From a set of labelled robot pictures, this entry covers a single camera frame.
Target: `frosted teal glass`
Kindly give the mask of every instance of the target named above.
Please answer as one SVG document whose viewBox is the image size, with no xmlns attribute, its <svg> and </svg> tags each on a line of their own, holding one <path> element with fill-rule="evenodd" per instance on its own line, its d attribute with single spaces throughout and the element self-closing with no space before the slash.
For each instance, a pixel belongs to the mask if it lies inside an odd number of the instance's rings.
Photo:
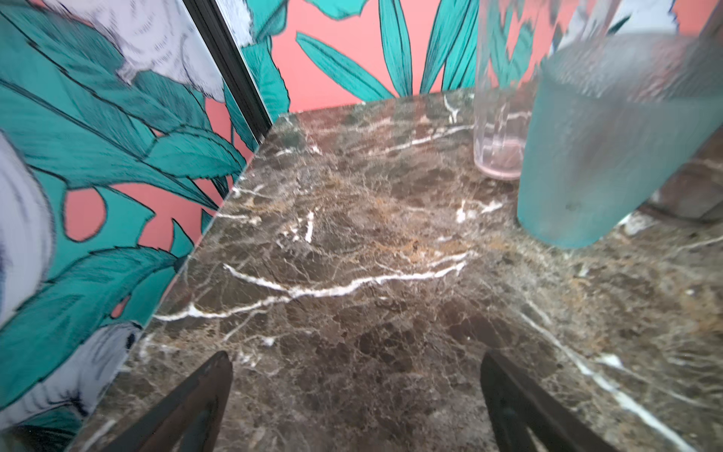
<svg viewBox="0 0 723 452">
<path fill-rule="evenodd" d="M 540 73 L 517 214 L 537 239 L 590 245 L 723 123 L 723 48 L 621 35 L 557 52 Z"/>
</svg>

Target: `white marble vein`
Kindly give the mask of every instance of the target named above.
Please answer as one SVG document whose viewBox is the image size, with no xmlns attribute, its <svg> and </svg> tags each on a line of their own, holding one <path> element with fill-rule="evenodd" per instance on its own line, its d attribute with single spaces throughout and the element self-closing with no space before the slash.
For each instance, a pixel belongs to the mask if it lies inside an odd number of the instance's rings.
<svg viewBox="0 0 723 452">
<path fill-rule="evenodd" d="M 345 286 L 334 286 L 327 289 L 309 289 L 301 286 L 292 286 L 287 288 L 264 278 L 258 278 L 256 276 L 241 273 L 228 264 L 223 264 L 223 267 L 228 270 L 229 273 L 235 278 L 241 279 L 248 283 L 256 284 L 261 287 L 267 287 L 269 289 L 286 292 L 292 299 L 296 299 L 299 297 L 342 297 L 343 295 L 348 295 L 351 292 L 356 291 L 359 287 L 362 287 L 368 283 L 384 284 L 387 281 L 419 281 L 424 279 L 442 278 L 443 276 L 454 270 L 459 273 L 465 265 L 466 262 L 460 262 L 452 265 L 451 267 L 443 268 L 442 270 L 428 271 L 425 273 L 366 276 L 364 278 L 354 279 L 351 283 L 346 284 Z"/>
<path fill-rule="evenodd" d="M 195 303 L 189 303 L 184 309 L 175 312 L 174 314 L 168 315 L 154 315 L 153 318 L 160 320 L 161 322 L 173 322 L 175 320 L 181 320 L 186 317 L 204 318 L 204 319 L 225 319 L 234 314 L 241 312 L 249 312 L 257 310 L 261 307 L 271 306 L 277 303 L 288 303 L 291 301 L 289 297 L 266 297 L 254 304 L 246 304 L 244 306 L 232 307 L 229 310 L 221 312 L 206 312 L 199 310 Z"/>
<path fill-rule="evenodd" d="M 656 418 L 651 412 L 645 409 L 638 402 L 634 401 L 628 394 L 623 393 L 619 389 L 619 385 L 615 382 L 610 382 L 604 376 L 598 372 L 594 372 L 580 357 L 569 347 L 563 345 L 555 336 L 552 335 L 548 330 L 537 325 L 531 318 L 524 315 L 522 312 L 518 312 L 525 322 L 527 322 L 532 328 L 541 333 L 545 338 L 550 341 L 553 345 L 560 349 L 567 357 L 575 364 L 581 374 L 586 377 L 592 378 L 592 380 L 603 390 L 610 393 L 620 408 L 629 411 L 640 418 L 641 421 L 645 422 L 650 428 L 656 430 L 658 433 L 663 435 L 671 443 L 682 452 L 696 452 L 696 450 L 688 443 L 683 440 L 673 429 L 663 424 Z"/>
<path fill-rule="evenodd" d="M 447 96 L 443 96 L 445 100 L 445 108 L 447 111 L 450 112 L 450 124 L 457 124 L 457 115 L 459 114 L 460 109 L 459 108 L 453 108 L 449 101 L 447 100 Z"/>
<path fill-rule="evenodd" d="M 223 213 L 219 212 L 216 214 L 219 218 L 228 218 L 230 220 L 236 220 L 237 223 L 240 224 L 250 224 L 252 226 L 259 226 L 261 224 L 261 217 L 259 216 L 248 216 L 244 214 L 234 215 L 231 213 Z"/>
<path fill-rule="evenodd" d="M 304 240 L 307 241 L 307 243 L 312 242 L 312 234 L 314 233 L 314 213 L 309 212 L 309 215 L 307 215 L 307 235 L 304 236 Z"/>
<path fill-rule="evenodd" d="M 421 145 L 422 143 L 430 142 L 433 140 L 436 140 L 441 137 L 446 137 L 448 135 L 455 134 L 457 132 L 460 132 L 461 130 L 471 130 L 474 126 L 468 125 L 468 126 L 457 126 L 457 127 L 450 127 L 448 129 L 441 130 L 439 132 L 435 132 L 429 136 L 423 137 L 423 138 L 417 138 L 412 141 L 408 141 L 405 143 L 402 143 L 400 145 L 392 146 L 391 148 L 382 149 L 379 151 L 371 152 L 370 155 L 382 155 L 390 152 L 394 152 L 395 150 L 402 150 L 406 148 L 411 148 L 412 146 Z"/>
</svg>

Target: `black metal frame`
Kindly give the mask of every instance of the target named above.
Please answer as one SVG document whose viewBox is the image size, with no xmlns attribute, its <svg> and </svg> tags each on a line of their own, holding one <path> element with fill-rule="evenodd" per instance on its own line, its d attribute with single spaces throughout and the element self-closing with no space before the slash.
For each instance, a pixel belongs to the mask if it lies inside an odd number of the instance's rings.
<svg viewBox="0 0 723 452">
<path fill-rule="evenodd" d="M 527 427 L 550 452 L 617 452 L 500 353 L 488 351 L 480 372 L 500 452 L 536 452 Z"/>
<path fill-rule="evenodd" d="M 251 133 L 261 143 L 271 129 L 271 118 L 218 5 L 215 0 L 184 0 L 184 4 Z"/>
<path fill-rule="evenodd" d="M 179 452 L 213 451 L 233 374 L 217 352 L 103 452 L 170 452 L 179 440 Z"/>
</svg>

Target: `pink wall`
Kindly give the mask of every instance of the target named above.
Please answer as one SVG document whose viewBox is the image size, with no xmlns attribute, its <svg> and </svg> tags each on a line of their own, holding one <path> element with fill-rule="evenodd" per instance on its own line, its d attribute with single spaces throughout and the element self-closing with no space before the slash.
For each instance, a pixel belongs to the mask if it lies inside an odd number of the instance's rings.
<svg viewBox="0 0 723 452">
<path fill-rule="evenodd" d="M 716 0 L 678 0 L 673 8 L 680 23 L 680 32 L 696 35 L 706 24 L 715 7 Z M 411 41 L 412 65 L 414 74 L 414 92 L 419 92 L 422 80 L 424 60 L 427 54 L 429 34 L 437 12 L 439 0 L 401 0 Z M 569 22 L 574 11 L 574 3 L 563 5 L 560 21 Z M 318 69 L 296 42 L 296 33 L 303 32 L 317 38 L 347 55 L 376 77 L 390 92 L 395 93 L 389 77 L 384 55 L 379 25 L 379 6 L 375 0 L 367 2 L 360 16 L 344 20 L 332 20 L 325 16 L 313 4 L 304 0 L 290 0 L 288 3 L 286 29 L 273 37 L 273 60 L 281 72 L 291 98 L 290 111 L 305 111 L 316 108 L 358 103 L 359 99 L 333 82 Z M 546 20 L 538 20 L 533 9 L 526 9 L 521 20 L 513 18 L 510 36 L 516 36 L 520 24 L 532 20 L 536 24 L 536 39 L 533 56 L 525 78 L 529 78 L 534 64 L 547 55 L 552 40 L 553 29 Z M 510 39 L 510 51 L 514 49 L 514 40 Z M 441 73 L 432 92 L 441 88 Z M 207 99 L 206 109 L 213 130 L 221 137 L 230 140 L 231 120 L 226 106 Z M 236 148 L 250 161 L 253 154 L 244 143 L 235 136 Z M 201 189 L 215 202 L 222 199 L 210 181 L 199 179 Z M 200 240 L 200 218 L 202 208 L 193 202 L 144 184 L 119 184 L 114 188 L 133 197 L 155 212 L 141 236 L 140 244 L 147 247 L 169 250 L 173 239 L 173 224 L 178 221 L 194 242 Z M 66 200 L 67 233 L 74 239 L 87 239 L 102 226 L 105 209 L 100 195 L 94 189 L 71 192 Z"/>
<path fill-rule="evenodd" d="M 440 0 L 401 0 L 402 9 L 411 41 L 414 93 L 419 92 L 424 60 L 427 53 L 429 34 Z M 508 0 L 500 2 L 502 7 Z M 528 1 L 520 20 L 515 16 L 510 30 L 508 49 L 514 49 L 516 36 L 522 23 L 531 20 L 535 26 L 535 41 L 531 63 L 523 80 L 528 80 L 538 63 L 549 51 L 554 28 L 549 25 L 541 8 L 530 7 Z M 717 0 L 677 0 L 673 11 L 680 23 L 680 33 L 697 35 L 705 25 Z M 588 11 L 595 1 L 590 1 Z M 558 22 L 567 24 L 576 8 L 577 1 L 563 1 Z M 374 0 L 367 2 L 359 16 L 344 20 L 333 20 L 325 16 L 313 4 L 304 0 L 290 0 L 288 3 L 286 29 L 273 37 L 273 60 L 279 68 L 291 98 L 290 111 L 305 111 L 316 108 L 358 103 L 359 99 L 324 74 L 296 42 L 296 33 L 302 32 L 332 46 L 364 67 L 390 92 L 395 93 L 382 53 L 380 36 L 379 6 Z M 441 88 L 440 76 L 432 92 Z"/>
</svg>

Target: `tropical leaf wallpaper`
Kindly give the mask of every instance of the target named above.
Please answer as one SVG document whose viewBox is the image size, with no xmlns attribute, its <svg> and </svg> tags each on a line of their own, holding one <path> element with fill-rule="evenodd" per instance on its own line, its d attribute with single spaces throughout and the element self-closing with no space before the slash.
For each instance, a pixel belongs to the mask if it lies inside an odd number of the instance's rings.
<svg viewBox="0 0 723 452">
<path fill-rule="evenodd" d="M 479 0 L 217 2 L 274 120 L 474 84 Z M 597 3 L 490 4 L 507 86 Z M 623 0 L 609 32 L 714 6 Z M 0 0 L 0 103 L 0 449 L 61 451 L 259 143 L 181 0 Z"/>
</svg>

